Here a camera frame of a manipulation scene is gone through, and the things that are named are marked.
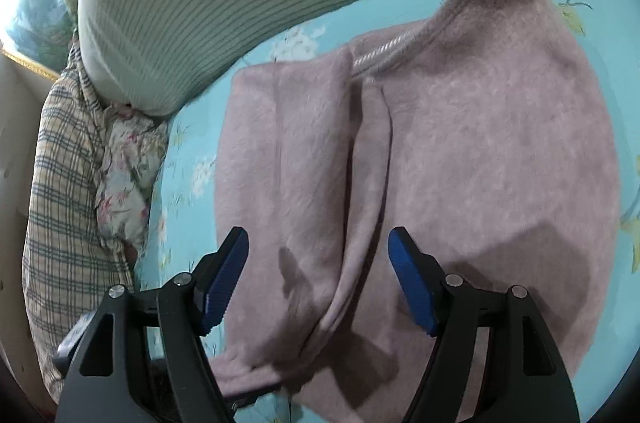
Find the plaid pillow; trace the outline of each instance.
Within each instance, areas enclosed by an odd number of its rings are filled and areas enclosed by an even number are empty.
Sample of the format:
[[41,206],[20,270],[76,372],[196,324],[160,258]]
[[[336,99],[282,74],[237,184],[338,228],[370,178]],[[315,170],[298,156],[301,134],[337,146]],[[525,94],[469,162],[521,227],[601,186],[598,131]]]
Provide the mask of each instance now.
[[96,190],[104,152],[102,108],[74,36],[68,64],[42,110],[22,257],[22,287],[45,386],[57,402],[52,363],[78,318],[114,284],[132,288],[124,247],[98,234]]

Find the white flower print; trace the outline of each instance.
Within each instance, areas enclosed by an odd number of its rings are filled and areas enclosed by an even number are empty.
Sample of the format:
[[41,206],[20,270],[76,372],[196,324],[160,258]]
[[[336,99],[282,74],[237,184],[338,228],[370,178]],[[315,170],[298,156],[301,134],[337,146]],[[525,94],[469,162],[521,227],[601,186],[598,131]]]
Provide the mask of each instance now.
[[269,59],[273,62],[311,60],[318,54],[316,38],[324,35],[325,31],[326,28],[322,26],[308,34],[304,24],[295,26],[284,33],[283,39],[273,43]]
[[196,167],[193,169],[193,175],[191,176],[191,194],[193,194],[194,197],[202,197],[207,183],[213,179],[215,168],[215,158],[200,161],[196,164]]

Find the bed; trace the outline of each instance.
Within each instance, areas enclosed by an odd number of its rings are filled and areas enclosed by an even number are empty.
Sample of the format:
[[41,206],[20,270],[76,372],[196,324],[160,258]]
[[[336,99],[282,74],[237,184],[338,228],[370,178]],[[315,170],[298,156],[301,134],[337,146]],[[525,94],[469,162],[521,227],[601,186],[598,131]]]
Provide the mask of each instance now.
[[[170,124],[169,149],[156,181],[145,252],[135,268],[136,285],[158,287],[199,258],[216,250],[213,176],[216,148],[233,74],[241,67],[274,60],[308,60],[357,34],[430,16],[442,0],[360,0],[288,29],[240,58],[200,97],[187,104]],[[640,0],[554,0],[596,70],[614,126],[622,182],[621,210],[635,205],[640,184],[639,61]],[[640,333],[636,298],[640,278],[633,275],[634,241],[620,230],[606,307],[591,350],[574,378],[578,407],[590,418],[615,388],[635,355]],[[224,345],[223,327],[205,339],[209,355]],[[150,348],[162,353],[158,332]],[[281,417],[284,400],[273,396],[246,409],[248,421]],[[317,416],[300,409],[301,421]]]
[[[216,250],[213,209],[216,150],[230,82],[238,69],[274,60],[308,60],[362,32],[426,18],[441,1],[359,0],[288,28],[240,56],[221,78],[170,121],[169,150],[151,201],[148,241],[133,275],[126,266],[122,248],[108,247],[92,224],[93,198],[86,191],[96,186],[92,165],[100,159],[102,134],[96,126],[100,124],[101,107],[91,83],[82,77],[82,61],[75,43],[69,66],[50,94],[43,113],[40,159],[36,160],[32,190],[32,228],[47,233],[55,231],[64,242],[51,243],[45,248],[39,246],[42,234],[31,231],[26,255],[38,255],[42,264],[34,265],[33,260],[27,259],[25,269],[27,273],[46,270],[44,275],[50,277],[57,273],[52,271],[53,262],[68,273],[65,280],[60,280],[62,275],[58,274],[58,282],[48,284],[58,292],[54,303],[59,310],[54,310],[51,320],[44,317],[37,321],[33,312],[38,302],[49,303],[47,310],[51,311],[52,290],[43,291],[40,297],[32,296],[31,310],[28,305],[32,331],[35,335],[38,331],[46,333],[48,338],[40,342],[41,367],[52,353],[56,339],[62,337],[64,328],[68,329],[80,315],[95,308],[109,285],[124,283],[142,290],[158,287],[175,274],[192,269],[202,255]],[[640,342],[640,315],[635,305],[640,275],[632,273],[640,254],[640,229],[634,221],[638,218],[640,202],[640,110],[637,106],[640,62],[636,54],[640,42],[640,0],[553,1],[600,79],[620,162],[621,211],[628,213],[621,223],[606,307],[591,350],[574,378],[578,407],[586,421],[616,387]],[[63,123],[73,125],[76,130],[63,128]],[[56,172],[66,180],[64,184],[49,181]],[[76,196],[75,190],[82,194]],[[47,202],[38,209],[37,202],[33,205],[33,197],[44,196]],[[60,209],[52,211],[52,204]],[[53,247],[57,247],[55,252],[51,250]],[[94,271],[86,276],[78,275],[74,264],[78,269]],[[60,297],[65,289],[68,297]],[[204,347],[208,355],[215,355],[224,343],[221,326],[204,340]],[[153,356],[162,355],[157,331],[150,331],[149,344]],[[50,390],[55,386],[52,394],[56,397],[62,383],[55,371],[44,368],[43,371]],[[260,398],[254,406],[241,410],[236,419],[322,421],[306,408],[290,407],[287,399],[277,395]]]

